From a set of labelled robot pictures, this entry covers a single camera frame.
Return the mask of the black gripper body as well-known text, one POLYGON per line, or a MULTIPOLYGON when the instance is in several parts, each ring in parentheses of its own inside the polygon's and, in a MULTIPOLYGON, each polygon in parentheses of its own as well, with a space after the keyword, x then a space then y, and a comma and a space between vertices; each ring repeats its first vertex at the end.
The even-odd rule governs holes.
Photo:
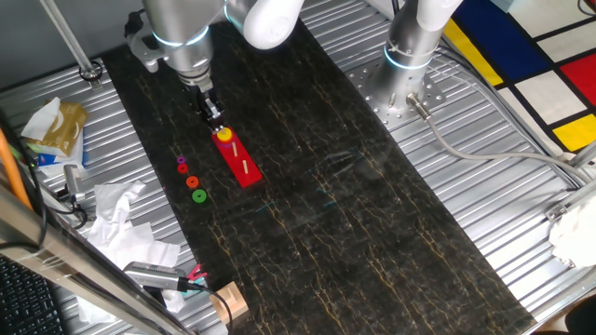
POLYGON ((189 92, 192 96, 192 103, 200 112, 218 110, 217 94, 213 87, 202 91, 199 86, 190 86, 189 92))

